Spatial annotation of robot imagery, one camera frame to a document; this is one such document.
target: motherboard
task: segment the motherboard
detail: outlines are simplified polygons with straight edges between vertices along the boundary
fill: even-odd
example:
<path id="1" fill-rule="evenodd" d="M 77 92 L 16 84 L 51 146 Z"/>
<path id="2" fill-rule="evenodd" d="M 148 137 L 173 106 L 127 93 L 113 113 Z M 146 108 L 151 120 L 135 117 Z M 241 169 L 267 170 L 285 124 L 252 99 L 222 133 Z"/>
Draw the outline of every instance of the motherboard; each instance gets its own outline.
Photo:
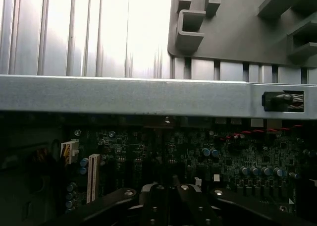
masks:
<path id="1" fill-rule="evenodd" d="M 79 156 L 66 169 L 66 211 L 86 204 L 88 157 L 98 154 L 99 197 L 121 187 L 140 191 L 153 182 L 173 184 L 177 176 L 206 194 L 224 187 L 296 214 L 296 182 L 316 157 L 302 127 L 71 128 Z"/>

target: white connector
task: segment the white connector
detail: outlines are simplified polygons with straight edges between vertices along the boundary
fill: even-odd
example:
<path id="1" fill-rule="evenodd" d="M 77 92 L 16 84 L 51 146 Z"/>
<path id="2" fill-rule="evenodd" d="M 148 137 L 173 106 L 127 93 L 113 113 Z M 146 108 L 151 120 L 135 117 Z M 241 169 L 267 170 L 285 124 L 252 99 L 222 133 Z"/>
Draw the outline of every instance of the white connector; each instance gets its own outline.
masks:
<path id="1" fill-rule="evenodd" d="M 93 202 L 96 198 L 98 198 L 99 168 L 100 168 L 100 155 L 99 154 L 90 155 L 89 163 L 88 163 L 86 203 Z"/>
<path id="2" fill-rule="evenodd" d="M 198 177 L 195 177 L 195 185 L 201 187 L 202 186 L 202 180 Z"/>
<path id="3" fill-rule="evenodd" d="M 72 164 L 77 161 L 79 153 L 79 142 L 69 141 L 61 144 L 60 156 L 65 157 L 66 164 Z"/>

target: small white component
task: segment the small white component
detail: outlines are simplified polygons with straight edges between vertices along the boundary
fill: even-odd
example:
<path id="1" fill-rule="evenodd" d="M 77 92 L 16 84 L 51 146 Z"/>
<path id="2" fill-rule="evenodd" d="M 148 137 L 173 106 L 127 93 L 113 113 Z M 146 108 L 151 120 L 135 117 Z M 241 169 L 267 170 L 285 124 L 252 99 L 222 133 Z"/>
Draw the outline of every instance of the small white component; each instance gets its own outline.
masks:
<path id="1" fill-rule="evenodd" d="M 202 180 L 199 179 L 198 177 L 195 177 L 195 185 L 196 186 L 202 186 Z"/>
<path id="2" fill-rule="evenodd" d="M 219 174 L 214 174 L 213 175 L 213 181 L 214 182 L 220 182 L 220 175 Z"/>
<path id="3" fill-rule="evenodd" d="M 79 153 L 79 142 L 69 141 L 61 144 L 60 156 L 65 157 L 66 164 L 72 164 L 77 161 Z"/>

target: metal panel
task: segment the metal panel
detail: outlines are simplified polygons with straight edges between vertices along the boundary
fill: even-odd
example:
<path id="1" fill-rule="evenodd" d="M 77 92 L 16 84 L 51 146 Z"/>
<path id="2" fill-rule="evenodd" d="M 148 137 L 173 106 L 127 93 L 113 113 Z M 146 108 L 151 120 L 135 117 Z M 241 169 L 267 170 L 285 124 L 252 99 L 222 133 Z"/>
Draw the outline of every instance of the metal panel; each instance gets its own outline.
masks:
<path id="1" fill-rule="evenodd" d="M 129 0 L 102 0 L 100 26 L 102 61 L 97 76 L 125 76 L 128 11 Z"/>
<path id="2" fill-rule="evenodd" d="M 278 67 L 278 83 L 301 84 L 301 69 L 284 66 Z"/>
<path id="3" fill-rule="evenodd" d="M 221 81 L 243 81 L 243 65 L 241 63 L 221 62 Z"/>
<path id="4" fill-rule="evenodd" d="M 71 0 L 49 0 L 43 75 L 65 76 Z"/>
<path id="5" fill-rule="evenodd" d="M 283 90 L 305 92 L 304 113 L 264 111 L 262 94 Z M 310 85 L 3 75 L 0 100 L 2 111 L 317 119 Z"/>
<path id="6" fill-rule="evenodd" d="M 308 84 L 317 84 L 317 68 L 308 69 Z"/>
<path id="7" fill-rule="evenodd" d="M 168 9 L 163 4 L 170 0 L 129 0 L 127 77 L 160 78 L 161 58 L 169 59 L 167 52 Z"/>
<path id="8" fill-rule="evenodd" d="M 14 74 L 37 75 L 42 5 L 43 0 L 20 0 Z"/>
<path id="9" fill-rule="evenodd" d="M 89 0 L 75 0 L 74 2 L 72 39 L 68 50 L 68 75 L 85 76 Z"/>
<path id="10" fill-rule="evenodd" d="M 15 0 L 4 0 L 0 44 L 0 74 L 9 74 Z"/>
<path id="11" fill-rule="evenodd" d="M 192 59 L 192 80 L 211 80 L 214 77 L 213 61 Z"/>
<path id="12" fill-rule="evenodd" d="M 260 66 L 260 82 L 272 83 L 272 66 Z"/>
<path id="13" fill-rule="evenodd" d="M 260 67 L 258 65 L 249 66 L 249 81 L 250 82 L 260 81 Z"/>

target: blue capacitor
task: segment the blue capacitor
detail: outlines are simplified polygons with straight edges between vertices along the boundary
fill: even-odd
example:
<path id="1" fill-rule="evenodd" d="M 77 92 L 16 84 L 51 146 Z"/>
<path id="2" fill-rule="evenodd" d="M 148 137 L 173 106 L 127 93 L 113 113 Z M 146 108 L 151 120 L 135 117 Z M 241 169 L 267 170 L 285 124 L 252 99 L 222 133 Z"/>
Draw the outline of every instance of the blue capacitor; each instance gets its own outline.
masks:
<path id="1" fill-rule="evenodd" d="M 88 158 L 83 158 L 83 159 L 80 161 L 79 164 L 80 164 L 81 167 L 85 167 L 85 166 L 87 166 L 88 162 L 89 162 L 89 159 L 88 159 Z"/>
<path id="2" fill-rule="evenodd" d="M 87 173 L 87 168 L 80 168 L 80 169 L 79 169 L 79 173 L 80 173 L 81 175 L 86 174 L 86 173 Z"/>
<path id="3" fill-rule="evenodd" d="M 209 157 L 210 156 L 210 150 L 208 148 L 204 148 L 202 149 L 202 153 L 205 157 Z"/>
<path id="4" fill-rule="evenodd" d="M 217 157 L 219 157 L 219 151 L 216 150 L 216 149 L 213 149 L 213 150 L 211 150 L 211 155 L 212 155 L 214 158 L 217 158 Z"/>

